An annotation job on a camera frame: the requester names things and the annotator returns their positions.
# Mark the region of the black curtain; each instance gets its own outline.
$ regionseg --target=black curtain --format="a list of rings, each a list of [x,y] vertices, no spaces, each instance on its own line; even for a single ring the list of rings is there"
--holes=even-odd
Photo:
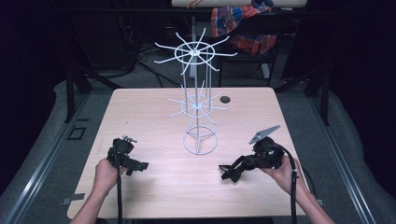
[[[69,60],[60,48],[78,49],[71,42],[59,42],[63,27],[49,20],[42,8],[35,1],[21,0],[2,3],[0,9],[1,193],[50,115],[54,86],[65,79]]]
[[[354,20],[332,71],[376,181],[396,199],[396,26],[392,3],[376,2]]]

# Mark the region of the wire display stand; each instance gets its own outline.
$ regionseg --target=wire display stand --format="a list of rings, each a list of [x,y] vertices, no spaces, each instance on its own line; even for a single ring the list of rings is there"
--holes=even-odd
[[[192,154],[205,155],[209,154],[216,149],[219,138],[217,133],[208,126],[201,125],[200,119],[207,118],[216,125],[215,121],[209,117],[209,114],[213,109],[227,110],[228,108],[216,107],[213,105],[213,99],[222,95],[222,93],[212,97],[212,70],[218,72],[219,69],[212,66],[211,61],[215,56],[226,56],[232,57],[235,54],[222,54],[216,53],[214,46],[226,41],[229,37],[220,40],[219,42],[210,45],[202,42],[204,37],[205,29],[201,35],[199,41],[186,42],[178,33],[177,37],[183,42],[176,48],[163,46],[155,43],[159,48],[172,49],[175,51],[175,57],[166,59],[163,61],[154,61],[155,63],[167,63],[173,60],[178,60],[181,63],[183,76],[183,86],[181,89],[184,91],[184,101],[173,100],[166,98],[169,101],[179,103],[181,110],[168,117],[174,117],[179,114],[185,114],[191,117],[189,126],[183,137],[184,147]],[[194,77],[194,94],[189,94],[186,84],[186,71],[189,67],[205,64],[205,80],[202,86],[198,88],[198,76],[195,74]]]

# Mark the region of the red plaid cloth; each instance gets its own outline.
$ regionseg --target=red plaid cloth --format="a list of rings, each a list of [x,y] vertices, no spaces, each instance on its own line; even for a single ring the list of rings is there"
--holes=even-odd
[[[215,7],[212,10],[212,35],[221,36],[230,33],[245,18],[249,18],[261,12],[271,11],[272,6],[257,7],[252,1],[251,6],[245,7]],[[275,35],[234,35],[230,37],[230,43],[236,49],[255,54],[264,54],[274,47]]]

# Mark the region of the black cable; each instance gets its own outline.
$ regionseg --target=black cable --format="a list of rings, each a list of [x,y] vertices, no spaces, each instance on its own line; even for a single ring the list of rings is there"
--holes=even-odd
[[[160,85],[161,85],[162,88],[163,88],[163,83],[161,82],[160,77],[166,79],[170,83],[174,84],[176,87],[180,87],[181,86],[179,83],[175,82],[174,80],[172,80],[172,79],[170,79],[168,77],[165,77],[164,75],[162,75],[159,72],[155,71],[154,69],[150,68],[146,64],[144,64],[142,62],[139,62],[139,61],[137,61],[137,63],[139,64],[139,66],[141,66],[146,71],[149,71],[149,72],[153,73],[158,78],[158,81],[160,82]]]
[[[120,176],[120,162],[119,157],[116,154],[116,147],[113,145],[113,154],[116,161],[117,169],[117,201],[119,207],[119,224],[122,224],[122,197],[121,197],[121,176]]]
[[[140,54],[148,54],[148,52],[151,52],[155,49],[157,49],[157,47],[154,44],[146,44],[145,46],[141,47],[140,53],[138,54],[138,56]]]
[[[294,162],[293,156],[291,156],[290,152],[288,152],[284,147],[281,145],[276,145],[280,147],[283,151],[288,154],[290,165],[291,165],[291,190],[290,190],[290,208],[291,208],[291,223],[297,223],[297,214],[296,214],[296,186],[297,186],[297,168]]]
[[[315,199],[316,199],[317,198],[317,190],[315,188],[314,181],[313,181],[311,175],[305,170],[305,168],[303,166],[302,166],[302,168],[303,168],[303,172],[304,172],[305,176],[308,177],[308,179],[309,179],[309,183],[311,183],[312,194],[315,196]]]
[[[125,77],[126,75],[130,74],[133,71],[132,67],[128,67],[123,69],[123,71],[111,74],[111,75],[100,75],[101,77],[105,77],[107,79],[116,78],[116,77]]]

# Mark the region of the wooden table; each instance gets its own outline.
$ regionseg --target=wooden table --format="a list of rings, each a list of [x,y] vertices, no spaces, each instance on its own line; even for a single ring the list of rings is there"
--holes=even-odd
[[[270,136],[297,157],[274,91],[270,88],[212,88],[212,96],[228,96],[224,104],[213,99],[214,109],[200,124],[217,132],[219,144],[207,155],[194,155],[183,146],[190,117],[181,113],[182,89],[119,89],[114,91],[76,194],[88,197],[95,165],[106,157],[114,138],[137,140],[132,159],[149,162],[144,172],[122,177],[125,218],[273,217],[290,216],[290,196],[259,169],[245,171],[237,183],[222,180],[220,164],[232,164],[251,155],[249,140],[257,131],[276,125]],[[84,201],[73,201],[67,215],[76,215]],[[304,212],[297,205],[297,215]],[[99,217],[117,217],[117,188],[107,196]]]

